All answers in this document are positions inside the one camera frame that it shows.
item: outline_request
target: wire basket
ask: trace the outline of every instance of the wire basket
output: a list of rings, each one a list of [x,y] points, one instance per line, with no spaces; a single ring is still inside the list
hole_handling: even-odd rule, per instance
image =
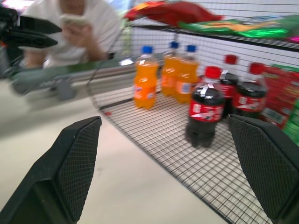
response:
[[[135,1],[135,5],[141,2],[144,1]],[[246,4],[237,0],[206,0],[199,3],[214,13],[224,14],[226,19],[263,14],[294,14],[299,9],[295,0],[288,0],[287,3],[273,0],[271,4],[267,0]],[[293,67],[298,64],[299,45],[296,44],[213,37],[161,25],[147,19],[131,24],[129,36],[126,37],[129,39],[129,48],[122,57],[134,58],[140,55],[143,45],[152,45],[157,57],[162,59],[161,53],[167,50],[169,42],[176,40],[183,46],[198,45],[198,58],[202,63],[199,75],[203,74],[206,66],[222,67],[224,55],[227,54],[240,57],[238,74],[241,77],[246,76],[250,62]],[[226,121],[217,125],[210,148],[195,149],[185,140],[188,105],[181,105],[175,99],[165,97],[160,93],[159,83],[155,106],[148,111],[136,108],[132,100],[134,76],[133,72],[101,79],[92,78],[88,83],[88,91],[95,107],[228,223],[271,224],[242,171]]]

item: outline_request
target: coca-cola bottle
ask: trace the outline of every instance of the coca-cola bottle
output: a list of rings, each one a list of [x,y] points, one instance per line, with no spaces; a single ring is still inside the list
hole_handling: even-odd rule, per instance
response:
[[[239,80],[236,71],[237,61],[238,57],[236,55],[225,56],[225,63],[220,77],[221,88],[225,97],[225,105],[222,113],[222,118],[226,118],[233,112],[232,101]]]
[[[258,118],[265,107],[267,85],[262,76],[265,65],[252,63],[247,77],[237,84],[233,99],[233,114]]]
[[[221,119],[225,103],[220,75],[220,68],[207,67],[203,82],[199,83],[192,93],[185,135],[193,147],[210,147],[213,141],[215,127]]]

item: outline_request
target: white floor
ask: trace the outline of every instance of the white floor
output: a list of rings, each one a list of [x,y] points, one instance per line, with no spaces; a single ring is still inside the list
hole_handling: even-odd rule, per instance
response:
[[[100,114],[85,90],[59,102],[46,91],[18,97],[0,82],[0,209],[60,131]],[[225,224],[104,117],[93,182],[79,224]]]

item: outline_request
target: shelf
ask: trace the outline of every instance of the shelf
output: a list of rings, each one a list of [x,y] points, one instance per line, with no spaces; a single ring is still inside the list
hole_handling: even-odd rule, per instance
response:
[[[185,140],[188,105],[157,94],[138,109],[131,88],[100,94],[100,110],[123,134],[229,224],[271,224],[242,171],[226,121],[210,148]]]
[[[206,37],[206,38],[216,39],[216,40],[244,43],[244,44],[256,45],[256,46],[267,47],[272,49],[299,52],[299,44],[286,42],[286,41],[268,40],[268,39],[251,39],[251,38],[240,37],[240,36],[207,34],[207,33],[194,31],[194,30],[173,28],[170,26],[156,26],[156,25],[130,25],[130,26],[134,28],[161,30],[161,31],[173,32],[177,34],[201,36],[201,37]]]

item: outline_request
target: blue bottle cap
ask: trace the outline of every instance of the blue bottle cap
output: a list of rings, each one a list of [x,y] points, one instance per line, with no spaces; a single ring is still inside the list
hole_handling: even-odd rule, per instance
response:
[[[142,53],[152,54],[153,53],[153,47],[152,46],[143,46]]]
[[[178,49],[179,48],[179,43],[178,42],[170,42],[170,48],[173,48],[173,49]]]
[[[187,45],[187,52],[196,52],[195,45]]]

